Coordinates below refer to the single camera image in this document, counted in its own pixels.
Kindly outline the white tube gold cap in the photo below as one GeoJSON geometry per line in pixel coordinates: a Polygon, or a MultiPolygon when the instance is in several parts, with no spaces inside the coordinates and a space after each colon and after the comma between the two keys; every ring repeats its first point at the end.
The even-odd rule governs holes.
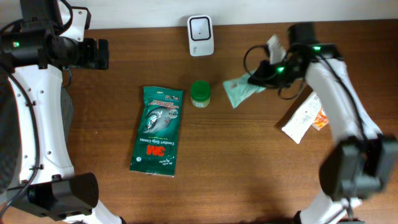
{"type": "Polygon", "coordinates": [[[282,127],[282,131],[288,135],[295,143],[299,144],[304,134],[315,121],[322,104],[313,91],[308,98],[299,106],[287,124],[282,127]]]}

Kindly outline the light green wipes packet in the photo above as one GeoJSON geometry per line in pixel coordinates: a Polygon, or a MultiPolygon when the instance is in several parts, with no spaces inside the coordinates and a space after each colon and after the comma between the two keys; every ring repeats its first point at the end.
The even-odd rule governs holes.
{"type": "Polygon", "coordinates": [[[223,82],[224,90],[228,96],[233,109],[237,108],[245,99],[249,98],[254,93],[260,93],[266,88],[248,83],[250,74],[246,73],[243,76],[226,80],[223,82]]]}

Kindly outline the orange Kleenex tissue pack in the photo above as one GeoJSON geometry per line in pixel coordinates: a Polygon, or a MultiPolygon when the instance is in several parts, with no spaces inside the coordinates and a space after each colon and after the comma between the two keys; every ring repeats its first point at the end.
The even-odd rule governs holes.
{"type": "Polygon", "coordinates": [[[328,117],[325,113],[323,107],[319,110],[314,122],[312,123],[312,127],[315,128],[317,131],[321,130],[329,123],[328,117]]]}

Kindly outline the green lid jar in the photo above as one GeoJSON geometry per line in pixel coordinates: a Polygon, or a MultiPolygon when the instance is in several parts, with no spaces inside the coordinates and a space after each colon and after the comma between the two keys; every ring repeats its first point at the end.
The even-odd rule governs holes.
{"type": "Polygon", "coordinates": [[[210,84],[204,80],[195,81],[190,88],[190,98],[193,106],[205,108],[211,101],[210,84]]]}

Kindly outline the green 3M gloves package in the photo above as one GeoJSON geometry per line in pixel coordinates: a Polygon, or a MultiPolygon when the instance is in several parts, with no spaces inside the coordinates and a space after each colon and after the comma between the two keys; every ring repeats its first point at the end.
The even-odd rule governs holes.
{"type": "Polygon", "coordinates": [[[175,175],[182,100],[182,90],[143,88],[144,109],[133,147],[131,172],[175,175]]]}

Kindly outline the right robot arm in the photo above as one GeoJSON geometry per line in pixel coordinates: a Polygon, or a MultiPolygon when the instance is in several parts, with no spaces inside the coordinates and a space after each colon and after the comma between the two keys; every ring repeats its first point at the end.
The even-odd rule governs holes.
{"type": "Polygon", "coordinates": [[[397,139],[383,135],[361,104],[337,46],[316,38],[311,22],[288,28],[289,48],[262,45],[267,59],[248,82],[278,91],[300,80],[312,88],[329,119],[335,146],[319,169],[321,191],[294,223],[352,223],[353,209],[382,192],[397,160],[397,139]]]}

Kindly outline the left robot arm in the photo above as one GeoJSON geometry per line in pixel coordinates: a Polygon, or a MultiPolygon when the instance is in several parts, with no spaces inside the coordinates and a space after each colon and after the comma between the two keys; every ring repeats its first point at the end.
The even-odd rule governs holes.
{"type": "Polygon", "coordinates": [[[21,1],[1,30],[1,76],[11,107],[1,122],[1,193],[7,207],[66,223],[122,223],[100,201],[91,172],[76,175],[66,147],[73,104],[63,72],[106,70],[109,44],[84,36],[91,14],[66,1],[21,1]]]}

